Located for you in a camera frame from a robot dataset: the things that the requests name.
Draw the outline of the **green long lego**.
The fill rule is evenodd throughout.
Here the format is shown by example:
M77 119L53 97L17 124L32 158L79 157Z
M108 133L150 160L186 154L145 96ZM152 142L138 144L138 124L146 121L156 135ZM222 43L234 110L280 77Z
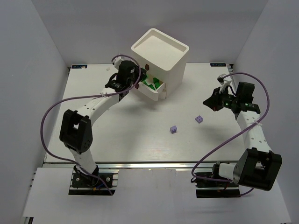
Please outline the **green long lego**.
M148 85L151 85L151 84L152 84L152 81L151 81L150 78L147 78L147 79L143 80L142 83L148 86Z
M156 90L156 88L152 84L148 85L148 87L151 88L152 90Z

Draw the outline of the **dark green lego front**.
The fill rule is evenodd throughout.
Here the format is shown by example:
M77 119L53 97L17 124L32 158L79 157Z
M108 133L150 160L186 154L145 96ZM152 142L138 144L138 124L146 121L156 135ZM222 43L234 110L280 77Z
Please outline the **dark green lego front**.
M156 88L158 88L161 85L159 81L155 82L154 84Z

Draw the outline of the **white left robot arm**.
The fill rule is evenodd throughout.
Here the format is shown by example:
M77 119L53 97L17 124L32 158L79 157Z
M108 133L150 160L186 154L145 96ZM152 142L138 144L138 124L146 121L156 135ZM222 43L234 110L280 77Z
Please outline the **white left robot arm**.
M143 75L139 64L130 60L121 60L117 70L98 97L63 114L59 139L72 153L80 172L98 174L99 169L90 150L93 125L101 115L128 95L129 90L140 82Z

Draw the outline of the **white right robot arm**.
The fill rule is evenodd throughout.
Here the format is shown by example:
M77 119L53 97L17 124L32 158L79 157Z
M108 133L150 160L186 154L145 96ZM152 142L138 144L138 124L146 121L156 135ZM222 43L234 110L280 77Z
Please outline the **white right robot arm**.
M255 86L240 82L233 95L229 94L229 87L229 81L222 81L221 87L214 89L203 104L213 111L228 108L233 112L243 131L245 151L235 165L221 162L216 174L237 185L269 191L282 165L282 157L272 152L264 136L260 109L253 103Z

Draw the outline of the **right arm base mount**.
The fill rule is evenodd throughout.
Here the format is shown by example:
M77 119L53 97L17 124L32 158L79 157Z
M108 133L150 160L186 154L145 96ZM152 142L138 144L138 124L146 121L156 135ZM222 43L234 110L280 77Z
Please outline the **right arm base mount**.
M208 181L193 177L197 198L238 198L241 197L238 185L233 182Z

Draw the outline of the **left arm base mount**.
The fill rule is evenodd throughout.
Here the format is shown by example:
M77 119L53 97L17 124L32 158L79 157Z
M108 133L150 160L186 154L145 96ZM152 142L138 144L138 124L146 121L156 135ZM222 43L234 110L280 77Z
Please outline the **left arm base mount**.
M82 174L79 171L72 171L69 195L76 196L111 196L115 193L118 176L116 173L99 172L98 176L105 182L112 194L97 178Z

